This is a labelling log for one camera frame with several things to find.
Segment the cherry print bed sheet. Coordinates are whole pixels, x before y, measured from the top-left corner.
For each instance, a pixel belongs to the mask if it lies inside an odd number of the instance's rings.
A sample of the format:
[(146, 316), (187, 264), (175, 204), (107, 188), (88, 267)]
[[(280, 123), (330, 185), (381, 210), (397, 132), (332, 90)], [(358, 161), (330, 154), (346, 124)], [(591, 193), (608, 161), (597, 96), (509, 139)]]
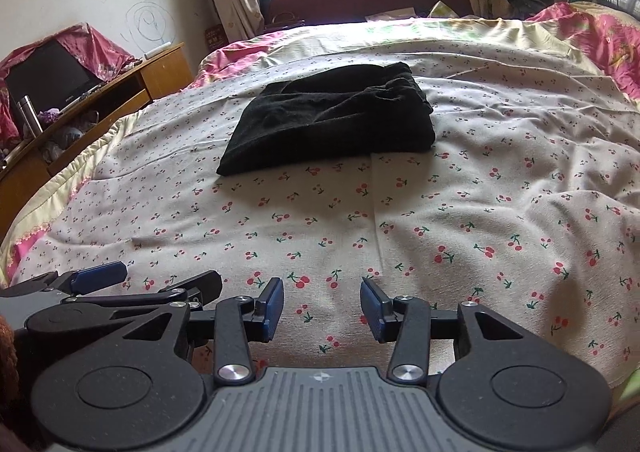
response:
[[(267, 85), (403, 62), (433, 106), (425, 153), (221, 177)], [(209, 55), (185, 90), (119, 120), (23, 207), (1, 282), (122, 261), (117, 293), (208, 269), (224, 294), (283, 280), (258, 366), (384, 364), (359, 307), (373, 279), (440, 309), (472, 301), (620, 385), (639, 366), (639, 105), (552, 22), (310, 27)]]

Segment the black pants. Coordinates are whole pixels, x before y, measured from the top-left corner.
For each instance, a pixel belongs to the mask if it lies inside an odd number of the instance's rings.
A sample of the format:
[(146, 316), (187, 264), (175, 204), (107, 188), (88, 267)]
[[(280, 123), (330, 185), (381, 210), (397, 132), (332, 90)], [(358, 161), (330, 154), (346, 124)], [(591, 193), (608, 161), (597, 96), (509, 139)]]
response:
[(353, 64), (268, 85), (244, 109), (217, 173), (425, 152), (433, 108), (403, 62)]

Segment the pink cloth over television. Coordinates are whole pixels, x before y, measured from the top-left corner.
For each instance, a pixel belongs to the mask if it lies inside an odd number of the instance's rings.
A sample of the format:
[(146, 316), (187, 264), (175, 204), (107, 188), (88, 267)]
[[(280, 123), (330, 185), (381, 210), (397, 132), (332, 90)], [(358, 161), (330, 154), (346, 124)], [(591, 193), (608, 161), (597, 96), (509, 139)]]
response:
[(86, 69), (103, 83), (113, 81), (137, 61), (125, 48), (104, 36), (90, 24), (74, 24), (35, 43), (18, 47), (1, 60), (1, 148), (11, 150), (22, 140), (17, 125), (17, 105), (11, 102), (6, 78), (10, 69), (24, 61), (37, 47), (57, 40)]

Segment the pink floral quilt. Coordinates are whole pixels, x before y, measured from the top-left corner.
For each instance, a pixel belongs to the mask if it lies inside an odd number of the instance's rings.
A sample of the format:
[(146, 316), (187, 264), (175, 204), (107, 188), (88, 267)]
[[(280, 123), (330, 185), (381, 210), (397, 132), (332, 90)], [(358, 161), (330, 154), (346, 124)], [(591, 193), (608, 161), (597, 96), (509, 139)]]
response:
[(200, 63), (191, 88), (318, 55), (401, 43), (462, 42), (480, 48), (532, 49), (608, 75), (639, 100), (639, 21), (592, 3), (558, 3), (529, 20), (409, 18), (324, 24), (267, 33), (215, 50)]

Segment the steel thermos bottle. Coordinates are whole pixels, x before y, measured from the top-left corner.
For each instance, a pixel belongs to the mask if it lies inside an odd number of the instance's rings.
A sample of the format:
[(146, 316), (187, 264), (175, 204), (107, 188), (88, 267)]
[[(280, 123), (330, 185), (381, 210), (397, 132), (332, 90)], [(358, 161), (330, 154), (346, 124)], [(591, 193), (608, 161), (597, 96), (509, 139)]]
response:
[(17, 105), (24, 116), (30, 134), (32, 134), (32, 138), (38, 138), (43, 133), (43, 129), (29, 96), (23, 96), (19, 101), (17, 101)]

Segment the wooden tv cabinet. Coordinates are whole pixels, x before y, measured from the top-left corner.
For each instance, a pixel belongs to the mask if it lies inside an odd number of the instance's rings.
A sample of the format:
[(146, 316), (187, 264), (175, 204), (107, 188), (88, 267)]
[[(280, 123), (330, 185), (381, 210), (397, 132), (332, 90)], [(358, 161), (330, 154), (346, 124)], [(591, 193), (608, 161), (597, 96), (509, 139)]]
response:
[[(193, 80), (182, 44), (174, 44), (87, 97), (65, 108), (61, 116), (37, 138), (21, 142), (1, 168), (1, 233), (5, 235), (18, 212), (52, 177), (66, 168), (82, 150), (104, 135), (117, 120), (137, 112), (152, 101), (183, 90)], [(65, 127), (84, 120), (89, 113), (98, 123), (73, 141), (51, 162), (42, 155), (44, 144)]]

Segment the black television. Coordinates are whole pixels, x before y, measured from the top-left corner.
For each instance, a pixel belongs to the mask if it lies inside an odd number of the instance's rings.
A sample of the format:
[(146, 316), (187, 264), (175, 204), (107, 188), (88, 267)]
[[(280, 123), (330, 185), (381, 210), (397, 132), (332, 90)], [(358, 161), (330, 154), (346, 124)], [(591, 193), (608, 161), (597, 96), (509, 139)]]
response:
[(24, 61), (10, 69), (6, 78), (11, 102), (27, 96), (39, 113), (62, 111), (102, 81), (86, 69), (57, 40), (37, 47)]

